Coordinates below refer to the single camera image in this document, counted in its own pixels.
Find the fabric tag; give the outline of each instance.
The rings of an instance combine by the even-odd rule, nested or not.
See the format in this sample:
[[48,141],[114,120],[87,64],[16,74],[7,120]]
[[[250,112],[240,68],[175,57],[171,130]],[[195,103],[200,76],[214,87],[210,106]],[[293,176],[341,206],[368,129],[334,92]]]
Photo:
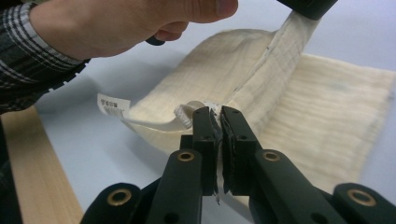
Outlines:
[[106,96],[101,93],[98,93],[97,99],[97,104],[102,113],[119,119],[129,118],[128,111],[131,101]]

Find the screw hole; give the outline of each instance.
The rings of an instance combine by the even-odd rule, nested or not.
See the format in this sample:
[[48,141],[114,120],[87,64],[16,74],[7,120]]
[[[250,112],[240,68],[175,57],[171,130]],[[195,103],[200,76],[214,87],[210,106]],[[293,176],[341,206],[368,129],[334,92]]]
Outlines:
[[163,221],[166,224],[173,224],[173,223],[178,223],[178,219],[179,219],[178,214],[176,214],[176,213],[168,213],[163,218]]
[[262,156],[268,161],[279,161],[280,157],[275,152],[264,152]]
[[120,206],[127,203],[132,198],[132,193],[128,189],[116,189],[107,196],[107,203],[112,206]]
[[376,200],[374,199],[374,197],[371,194],[366,193],[362,190],[350,189],[347,192],[347,195],[355,203],[370,207],[376,205]]
[[319,213],[313,213],[311,215],[312,220],[314,220],[318,224],[327,224],[327,218]]
[[190,152],[181,152],[177,155],[180,161],[192,161],[194,159],[194,154]]

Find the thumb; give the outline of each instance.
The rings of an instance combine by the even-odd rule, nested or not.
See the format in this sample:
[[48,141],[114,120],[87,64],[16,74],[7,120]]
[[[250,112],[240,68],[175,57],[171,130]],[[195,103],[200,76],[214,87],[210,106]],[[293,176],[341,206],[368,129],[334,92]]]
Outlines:
[[213,22],[231,17],[238,9],[238,0],[173,0],[180,9],[179,21]]

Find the wooden board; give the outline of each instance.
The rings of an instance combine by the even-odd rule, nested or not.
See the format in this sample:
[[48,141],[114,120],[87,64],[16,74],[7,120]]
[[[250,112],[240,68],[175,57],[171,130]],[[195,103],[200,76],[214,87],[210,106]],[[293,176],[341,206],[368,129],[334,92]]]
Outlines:
[[82,210],[36,110],[1,116],[24,224],[76,224]]

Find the white table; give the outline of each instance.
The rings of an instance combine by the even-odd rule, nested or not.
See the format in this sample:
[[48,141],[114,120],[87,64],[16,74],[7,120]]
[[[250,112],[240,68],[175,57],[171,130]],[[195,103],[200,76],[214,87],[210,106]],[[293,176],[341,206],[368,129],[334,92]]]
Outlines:
[[[228,29],[278,29],[290,10],[275,0],[240,1],[228,20],[191,24],[175,42],[146,43],[112,58],[94,59],[72,82],[44,96],[36,108],[69,182],[85,210],[119,182],[145,187],[161,176],[167,157],[119,120],[101,114],[96,94],[142,99],[201,41]],[[340,0],[305,52],[358,65],[396,70],[396,1]],[[361,183],[396,203],[396,104],[364,170]],[[203,223],[249,223],[248,211],[204,198]]]

